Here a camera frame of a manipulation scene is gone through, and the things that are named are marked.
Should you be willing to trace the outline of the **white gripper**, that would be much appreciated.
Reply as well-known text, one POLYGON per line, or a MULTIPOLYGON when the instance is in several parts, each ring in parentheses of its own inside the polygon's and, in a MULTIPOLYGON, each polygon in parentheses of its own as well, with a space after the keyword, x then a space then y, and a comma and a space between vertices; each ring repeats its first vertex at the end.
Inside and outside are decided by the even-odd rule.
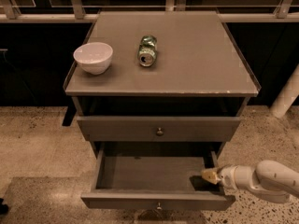
POLYGON ((240 179, 236 177, 239 165, 227 165, 220 168, 208 168, 201 171, 201 177, 214 185, 219 182, 227 189, 242 189, 240 179))

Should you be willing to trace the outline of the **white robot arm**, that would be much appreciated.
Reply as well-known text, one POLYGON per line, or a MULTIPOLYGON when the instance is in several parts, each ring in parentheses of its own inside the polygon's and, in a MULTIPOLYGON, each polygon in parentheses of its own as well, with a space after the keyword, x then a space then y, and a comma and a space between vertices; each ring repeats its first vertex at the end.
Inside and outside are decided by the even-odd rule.
POLYGON ((277 161, 208 168, 201 172, 201 177, 227 189, 246 190, 270 203, 287 203, 291 196, 299 198, 299 173, 277 161))

